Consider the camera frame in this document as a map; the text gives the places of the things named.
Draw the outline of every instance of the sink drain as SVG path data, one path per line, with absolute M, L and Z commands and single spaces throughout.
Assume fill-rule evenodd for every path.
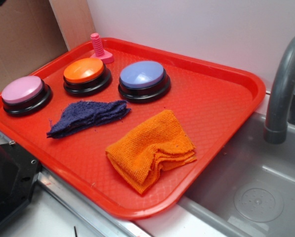
M 234 203 L 242 216 L 255 222 L 272 221 L 284 209 L 281 195 L 259 182 L 242 186 L 235 193 Z

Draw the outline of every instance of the gray faucet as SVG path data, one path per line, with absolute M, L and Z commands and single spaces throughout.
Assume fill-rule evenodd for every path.
M 271 89 L 264 139 L 272 144 L 283 143 L 288 122 L 295 124 L 295 37 L 281 59 Z

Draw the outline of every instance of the orange cloth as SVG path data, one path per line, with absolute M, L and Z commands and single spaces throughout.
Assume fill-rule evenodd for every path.
M 119 174 L 140 194 L 171 170 L 196 160 L 195 146 L 170 110 L 164 110 L 132 129 L 106 149 Z

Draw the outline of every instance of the pink button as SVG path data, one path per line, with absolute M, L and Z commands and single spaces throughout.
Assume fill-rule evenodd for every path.
M 9 104 L 17 104 L 29 100 L 43 88 L 42 80 L 37 76 L 27 76 L 14 80 L 7 85 L 1 96 Z

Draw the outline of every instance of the pink plastic screw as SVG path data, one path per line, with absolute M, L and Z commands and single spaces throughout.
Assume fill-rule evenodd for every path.
M 113 63 L 113 54 L 103 49 L 100 35 L 98 33 L 93 33 L 90 35 L 90 39 L 95 52 L 91 58 L 99 58 L 104 64 Z

